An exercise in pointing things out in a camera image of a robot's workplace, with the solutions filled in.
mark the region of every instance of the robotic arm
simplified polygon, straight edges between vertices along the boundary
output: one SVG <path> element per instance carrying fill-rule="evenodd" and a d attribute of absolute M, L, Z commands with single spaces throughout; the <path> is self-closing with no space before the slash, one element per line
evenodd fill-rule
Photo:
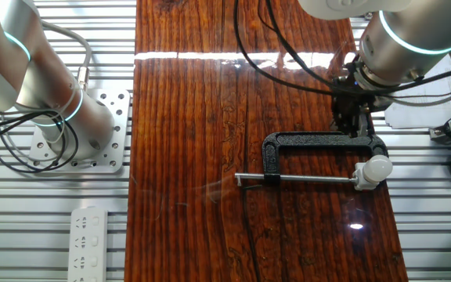
<path fill-rule="evenodd" d="M 114 130 L 111 112 L 85 90 L 48 43 L 33 1 L 0 0 L 0 112 L 11 107 L 55 110 L 77 133 L 75 157 L 83 160 L 100 152 Z M 49 143 L 58 154 L 62 140 L 55 122 L 50 117 L 33 121 L 46 140 L 59 140 Z M 73 140 L 68 128 L 64 134 Z M 74 141 L 68 142 L 63 157 L 68 158 L 73 151 Z"/>
<path fill-rule="evenodd" d="M 359 52 L 341 81 L 361 89 L 387 89 L 419 81 L 451 52 L 451 1 L 446 0 L 299 0 L 309 14 L 325 20 L 374 13 L 359 42 Z M 334 99 L 338 129 L 352 136 L 371 130 L 368 113 L 385 110 L 380 97 Z"/>

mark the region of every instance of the white power strip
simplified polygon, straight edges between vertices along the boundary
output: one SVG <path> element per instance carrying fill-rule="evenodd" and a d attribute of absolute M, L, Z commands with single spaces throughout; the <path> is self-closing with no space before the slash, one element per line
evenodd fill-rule
<path fill-rule="evenodd" d="M 79 208 L 70 215 L 67 282 L 105 282 L 107 211 Z"/>

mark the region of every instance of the wooden surface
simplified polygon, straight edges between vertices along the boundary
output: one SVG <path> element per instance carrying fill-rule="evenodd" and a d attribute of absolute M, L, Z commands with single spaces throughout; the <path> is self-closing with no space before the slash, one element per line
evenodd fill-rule
<path fill-rule="evenodd" d="M 320 74 L 353 52 L 347 20 L 313 19 L 296 0 L 273 5 Z M 240 1 L 239 15 L 263 70 L 322 88 L 280 53 L 257 2 Z M 262 172 L 269 133 L 327 131 L 331 112 L 329 97 L 274 84 L 246 63 L 232 0 L 138 0 L 136 52 L 125 281 L 407 280 L 387 188 L 236 186 L 234 172 Z M 282 172 L 350 176 L 367 157 L 288 151 Z"/>

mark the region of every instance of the slotted aluminum frame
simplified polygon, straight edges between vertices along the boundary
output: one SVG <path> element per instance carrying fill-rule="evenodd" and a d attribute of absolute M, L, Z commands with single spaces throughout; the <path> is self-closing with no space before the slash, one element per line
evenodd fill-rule
<path fill-rule="evenodd" d="M 135 0 L 40 0 L 44 20 L 85 37 L 93 48 L 92 89 L 133 90 Z M 356 43 L 367 22 L 351 19 Z M 64 63 L 76 74 L 84 49 L 73 40 L 45 32 Z M 110 211 L 107 235 L 107 280 L 124 278 L 124 246 L 128 204 L 131 111 L 121 175 L 83 175 L 26 179 L 0 164 L 0 282 L 67 280 L 70 213 L 101 206 Z M 394 130 L 384 114 L 373 115 L 377 134 L 394 163 L 389 193 L 411 280 L 451 281 L 451 146 L 429 139 L 428 130 Z M 13 132 L 28 152 L 34 126 Z M 12 160 L 2 149 L 7 161 Z"/>

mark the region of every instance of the perforated metal plate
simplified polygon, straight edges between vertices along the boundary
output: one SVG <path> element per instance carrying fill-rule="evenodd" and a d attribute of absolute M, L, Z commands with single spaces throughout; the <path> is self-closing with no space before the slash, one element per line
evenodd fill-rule
<path fill-rule="evenodd" d="M 107 146 L 95 156 L 84 160 L 72 160 L 71 163 L 46 174 L 99 174 L 116 173 L 123 168 L 124 141 L 126 139 L 126 126 L 128 122 L 128 109 L 130 107 L 130 94 L 126 90 L 117 91 L 109 89 L 89 89 L 88 95 L 94 100 L 103 103 L 114 118 L 113 137 Z M 36 127 L 32 138 L 30 156 L 36 159 L 56 156 L 43 137 L 41 129 Z M 45 168 L 51 161 L 31 163 L 38 168 Z"/>

